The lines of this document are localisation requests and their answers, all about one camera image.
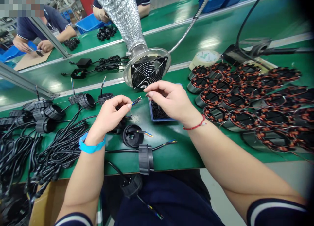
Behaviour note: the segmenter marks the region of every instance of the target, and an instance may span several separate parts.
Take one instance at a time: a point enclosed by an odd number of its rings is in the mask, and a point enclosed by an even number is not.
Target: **dark pants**
[[[205,197],[205,199],[207,199],[210,203],[210,195],[201,178],[199,169],[173,170],[162,173],[171,175],[172,177],[182,181],[198,194]],[[117,216],[123,198],[123,193],[120,189],[120,182],[121,177],[119,175],[105,176],[102,189],[103,212],[108,209],[108,213],[110,213],[114,220]]]

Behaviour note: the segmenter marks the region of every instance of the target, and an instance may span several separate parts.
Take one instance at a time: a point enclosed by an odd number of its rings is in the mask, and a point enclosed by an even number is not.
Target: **cooling fan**
[[[133,57],[126,65],[124,80],[133,89],[144,89],[159,81],[171,64],[169,52],[161,48],[147,49]]]

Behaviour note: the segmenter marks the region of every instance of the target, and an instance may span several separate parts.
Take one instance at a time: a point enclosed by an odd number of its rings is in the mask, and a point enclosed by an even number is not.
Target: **wire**
[[[244,21],[243,21],[243,23],[242,23],[242,25],[241,25],[241,27],[240,27],[240,30],[239,30],[239,32],[238,32],[238,35],[237,35],[237,37],[236,37],[236,44],[235,44],[235,46],[236,46],[237,49],[238,49],[242,54],[244,54],[247,58],[249,58],[250,60],[253,60],[254,62],[256,62],[256,63],[262,65],[263,67],[265,67],[266,69],[270,70],[270,68],[269,68],[267,65],[265,65],[265,64],[263,64],[263,63],[257,61],[256,59],[254,59],[253,57],[251,57],[251,56],[249,56],[247,53],[245,53],[244,50],[242,50],[242,49],[240,48],[240,42],[239,42],[239,41],[240,41],[240,35],[241,35],[241,33],[242,33],[242,30],[243,30],[243,28],[244,28],[244,26],[245,26],[245,24],[246,24],[248,18],[250,17],[251,13],[253,12],[253,10],[255,9],[255,7],[257,6],[257,4],[259,3],[259,1],[260,1],[260,0],[257,0],[257,1],[254,3],[254,5],[253,5],[252,8],[250,9],[250,11],[248,12],[247,16],[245,17],[245,19],[244,19]]]

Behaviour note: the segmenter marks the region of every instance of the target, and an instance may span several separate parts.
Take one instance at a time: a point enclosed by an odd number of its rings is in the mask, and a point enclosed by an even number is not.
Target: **blue wristband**
[[[104,137],[104,141],[102,141],[101,143],[97,144],[96,146],[87,146],[84,142],[85,139],[87,137],[88,132],[86,132],[80,139],[79,139],[79,148],[88,153],[88,154],[92,154],[96,151],[99,151],[103,146],[105,146],[106,144],[106,136]]]

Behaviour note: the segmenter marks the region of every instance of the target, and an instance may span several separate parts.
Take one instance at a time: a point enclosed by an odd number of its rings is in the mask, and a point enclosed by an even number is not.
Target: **hand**
[[[28,54],[30,53],[29,46],[26,43],[17,41],[14,43],[14,45],[19,51],[22,51]]]
[[[157,81],[145,88],[144,92],[147,92],[146,96],[154,100],[169,117],[180,121],[186,128],[194,127],[202,121],[202,115],[192,105],[181,85]]]
[[[89,140],[100,140],[101,142],[104,139],[105,134],[116,128],[119,122],[130,111],[131,108],[132,100],[124,95],[118,95],[109,100],[106,100],[101,107],[94,124],[88,132],[85,143],[87,141],[89,142]]]
[[[98,10],[98,19],[102,22],[108,23],[110,21],[109,17],[106,15],[106,12],[104,9]]]
[[[53,47],[54,46],[52,45],[52,43],[49,40],[44,40],[38,44],[37,49],[42,50],[45,53],[47,53],[47,52],[51,51],[53,49]]]

